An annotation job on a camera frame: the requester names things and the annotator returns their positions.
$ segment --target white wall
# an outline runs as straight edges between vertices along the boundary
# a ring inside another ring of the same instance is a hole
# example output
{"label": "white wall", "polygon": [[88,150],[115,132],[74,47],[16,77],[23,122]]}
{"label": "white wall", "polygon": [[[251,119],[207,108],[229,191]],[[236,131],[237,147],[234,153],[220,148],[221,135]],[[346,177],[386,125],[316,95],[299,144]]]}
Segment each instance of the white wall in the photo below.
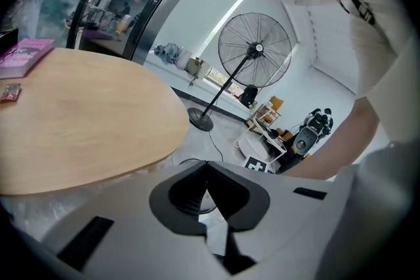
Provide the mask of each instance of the white wall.
{"label": "white wall", "polygon": [[[289,90],[281,91],[276,96],[283,99],[284,103],[279,110],[282,116],[275,122],[274,127],[291,130],[293,126],[301,123],[308,113],[316,108],[321,110],[330,108],[334,120],[331,133],[334,133],[337,127],[346,119],[352,109],[355,97],[353,92],[340,82],[313,67]],[[321,140],[317,146],[309,151],[309,154],[317,151],[327,139],[328,137]],[[356,162],[359,162],[368,153],[385,147],[388,142],[389,140],[382,125],[379,125],[371,144]]]}
{"label": "white wall", "polygon": [[176,43],[193,54],[237,0],[180,0],[156,37],[157,44]]}

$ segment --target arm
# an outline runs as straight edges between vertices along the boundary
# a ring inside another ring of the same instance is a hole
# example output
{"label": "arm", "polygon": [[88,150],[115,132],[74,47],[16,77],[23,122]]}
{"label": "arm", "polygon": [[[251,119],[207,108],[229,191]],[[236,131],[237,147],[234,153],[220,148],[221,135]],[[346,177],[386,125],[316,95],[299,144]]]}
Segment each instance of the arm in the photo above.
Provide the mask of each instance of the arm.
{"label": "arm", "polygon": [[325,180],[351,165],[375,136],[379,118],[367,98],[355,101],[352,111],[325,144],[309,159],[283,175]]}

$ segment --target black strap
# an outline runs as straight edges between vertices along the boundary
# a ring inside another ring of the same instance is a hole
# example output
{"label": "black strap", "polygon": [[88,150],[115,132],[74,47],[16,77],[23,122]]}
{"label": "black strap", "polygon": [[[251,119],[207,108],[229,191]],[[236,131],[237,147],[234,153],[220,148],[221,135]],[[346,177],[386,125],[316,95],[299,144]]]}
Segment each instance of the black strap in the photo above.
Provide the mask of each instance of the black strap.
{"label": "black strap", "polygon": [[356,10],[359,12],[360,17],[372,26],[375,25],[375,17],[369,7],[363,3],[362,0],[351,0]]}

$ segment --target small device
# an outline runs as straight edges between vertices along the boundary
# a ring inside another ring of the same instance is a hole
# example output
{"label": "small device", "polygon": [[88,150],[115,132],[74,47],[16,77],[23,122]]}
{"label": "small device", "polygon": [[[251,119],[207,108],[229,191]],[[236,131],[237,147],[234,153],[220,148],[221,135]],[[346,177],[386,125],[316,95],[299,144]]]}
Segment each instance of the small device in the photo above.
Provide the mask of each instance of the small device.
{"label": "small device", "polygon": [[3,87],[0,96],[0,102],[15,102],[18,100],[21,88],[20,83],[8,84]]}

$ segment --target white shirt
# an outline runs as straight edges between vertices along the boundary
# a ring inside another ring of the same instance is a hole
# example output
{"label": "white shirt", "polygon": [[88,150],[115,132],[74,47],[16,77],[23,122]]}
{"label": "white shirt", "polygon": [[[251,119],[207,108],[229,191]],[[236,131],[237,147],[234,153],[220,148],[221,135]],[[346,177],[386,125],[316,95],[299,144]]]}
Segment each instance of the white shirt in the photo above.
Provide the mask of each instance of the white shirt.
{"label": "white shirt", "polygon": [[417,32],[400,0],[363,0],[378,30],[349,1],[352,44],[358,60],[356,99],[367,97],[391,141],[410,141],[420,129]]}
{"label": "white shirt", "polygon": [[349,1],[350,32],[359,67],[356,99],[366,97],[394,63],[412,32],[411,20],[400,0],[363,0],[375,17],[377,28],[358,16]]}

